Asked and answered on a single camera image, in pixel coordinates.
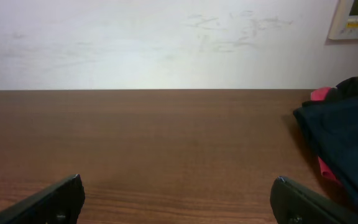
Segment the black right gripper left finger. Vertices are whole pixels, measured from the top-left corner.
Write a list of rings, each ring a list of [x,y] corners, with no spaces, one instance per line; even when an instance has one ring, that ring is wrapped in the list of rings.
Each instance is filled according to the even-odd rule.
[[[85,203],[79,174],[71,175],[0,212],[0,224],[76,224]]]

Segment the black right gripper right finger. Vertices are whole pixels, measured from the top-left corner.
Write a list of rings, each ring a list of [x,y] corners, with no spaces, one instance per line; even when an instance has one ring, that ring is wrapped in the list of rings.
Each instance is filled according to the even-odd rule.
[[[358,224],[358,214],[288,177],[274,180],[270,206],[278,224]]]

